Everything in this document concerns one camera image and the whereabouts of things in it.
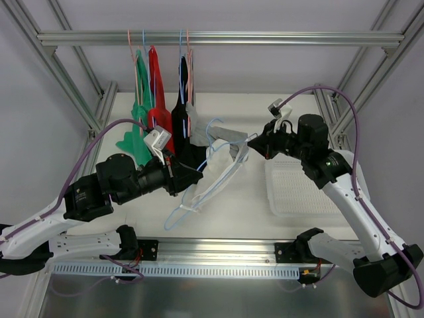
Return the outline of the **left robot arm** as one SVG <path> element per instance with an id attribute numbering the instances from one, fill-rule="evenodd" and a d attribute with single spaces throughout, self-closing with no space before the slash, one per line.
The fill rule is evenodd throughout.
<path id="1" fill-rule="evenodd" d="M 135 259 L 140 247 L 131 226 L 80 237 L 68 230 L 112 214 L 114 204 L 123 205 L 157 189 L 176 196 L 202 177 L 202 172 L 173 155 L 165 160 L 154 157 L 139 167 L 130 156 L 112 155 L 36 215 L 18 225 L 1 225 L 1 276 L 32 274 L 65 258 Z"/>

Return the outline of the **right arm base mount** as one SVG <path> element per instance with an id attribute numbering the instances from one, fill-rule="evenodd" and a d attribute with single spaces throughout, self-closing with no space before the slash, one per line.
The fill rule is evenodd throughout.
<path id="1" fill-rule="evenodd" d="M 324 231 L 315 227 L 297 235 L 296 239 L 293 242 L 276 242 L 274 244 L 274 254 L 276 256 L 276 262 L 278 264 L 317 264 L 319 262 L 319 258 L 312 254 L 308 242 L 312 237 L 321 233 L 324 233 Z"/>

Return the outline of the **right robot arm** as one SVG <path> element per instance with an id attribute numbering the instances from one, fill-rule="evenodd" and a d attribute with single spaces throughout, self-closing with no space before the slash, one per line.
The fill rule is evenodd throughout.
<path id="1" fill-rule="evenodd" d="M 265 159 L 278 154 L 300 161 L 305 175 L 339 209 L 358 237 L 355 248 L 312 228 L 297 236 L 291 250 L 305 263 L 323 259 L 351 273 L 360 289 L 378 297 L 417 273 L 423 251 L 408 245 L 384 222 L 367 198 L 355 173 L 358 166 L 349 151 L 330 149 L 328 127 L 319 115 L 302 115 L 297 130 L 291 123 L 272 120 L 248 146 Z"/>

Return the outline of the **red tank top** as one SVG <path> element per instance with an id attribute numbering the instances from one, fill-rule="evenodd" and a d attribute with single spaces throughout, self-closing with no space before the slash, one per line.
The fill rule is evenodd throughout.
<path id="1" fill-rule="evenodd" d="M 148 127 L 153 129 L 155 126 L 160 126 L 171 134 L 170 140 L 166 144 L 166 148 L 175 153 L 172 115 L 166 109 L 164 85 L 160 73 L 160 65 L 158 54 L 154 46 L 148 51 L 149 69 L 150 69 L 150 88 L 154 98 L 154 107 L 148 112 Z"/>

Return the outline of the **white tank top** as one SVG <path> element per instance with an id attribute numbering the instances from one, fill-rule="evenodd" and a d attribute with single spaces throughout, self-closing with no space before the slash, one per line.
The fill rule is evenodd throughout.
<path id="1" fill-rule="evenodd" d="M 198 213 L 204 203 L 224 190 L 248 158 L 247 139 L 242 142 L 234 160 L 229 150 L 230 142 L 225 140 L 217 139 L 211 144 L 206 151 L 203 178 L 197 184 L 191 185 L 183 194 L 181 209 Z"/>

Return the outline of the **grey tank top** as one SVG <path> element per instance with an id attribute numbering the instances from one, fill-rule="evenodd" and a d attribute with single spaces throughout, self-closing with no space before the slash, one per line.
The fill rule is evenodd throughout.
<path id="1" fill-rule="evenodd" d="M 246 132 L 234 131 L 213 126 L 212 124 L 207 126 L 208 123 L 199 118 L 196 108 L 191 103 L 186 104 L 185 110 L 191 121 L 189 137 L 191 144 L 195 146 L 209 146 L 209 144 L 213 144 L 217 139 L 225 140 L 226 142 L 230 142 L 229 154 L 233 160 L 236 158 L 239 147 L 248 138 Z"/>

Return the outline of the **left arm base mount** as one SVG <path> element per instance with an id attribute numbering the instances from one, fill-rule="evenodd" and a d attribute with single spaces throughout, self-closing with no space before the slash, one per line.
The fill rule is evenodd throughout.
<path id="1" fill-rule="evenodd" d="M 120 250 L 112 256 L 114 260 L 156 261 L 158 241 L 152 239 L 138 239 L 133 227 L 122 225 L 117 229 L 121 243 Z"/>

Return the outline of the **black tank top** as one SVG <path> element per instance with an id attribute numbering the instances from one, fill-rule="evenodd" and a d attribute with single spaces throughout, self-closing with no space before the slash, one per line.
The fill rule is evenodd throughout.
<path id="1" fill-rule="evenodd" d="M 180 58 L 180 79 L 178 99 L 172 109 L 172 137 L 176 158 L 186 166 L 202 171 L 205 167 L 206 147 L 191 144 L 189 140 L 189 115 L 186 111 L 188 102 L 188 69 L 186 58 Z"/>

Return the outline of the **blue hanger with red top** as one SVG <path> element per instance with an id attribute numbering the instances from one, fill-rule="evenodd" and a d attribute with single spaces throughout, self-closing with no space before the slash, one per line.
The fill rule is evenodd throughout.
<path id="1" fill-rule="evenodd" d="M 152 95 L 152 90 L 151 90 L 151 77 L 150 77 L 150 60 L 149 60 L 149 56 L 148 56 L 148 50 L 146 47 L 146 40 L 145 40 L 145 30 L 142 30 L 142 45 L 143 45 L 143 50 L 144 50 L 144 55 L 146 57 L 146 63 L 147 63 L 147 75 L 148 75 L 148 92 L 149 92 L 149 96 L 150 96 L 150 109 L 153 109 L 155 107 L 155 102 L 154 102 L 154 96 Z M 156 119 L 154 118 L 154 116 L 152 115 L 151 117 L 151 121 L 152 121 L 152 128 L 156 127 Z"/>

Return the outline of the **blue hanger with black top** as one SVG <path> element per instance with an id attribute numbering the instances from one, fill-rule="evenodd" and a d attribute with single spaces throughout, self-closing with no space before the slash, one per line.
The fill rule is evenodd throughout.
<path id="1" fill-rule="evenodd" d="M 184 91 L 185 91 L 185 87 L 184 87 L 184 83 L 183 83 L 183 66 L 182 66 L 182 30 L 180 30 L 180 35 L 179 35 L 179 89 L 180 89 L 180 121 L 182 124 L 182 136 L 183 139 L 186 138 L 186 124 L 185 124 L 185 119 L 183 118 L 182 115 L 182 107 L 184 105 Z"/>

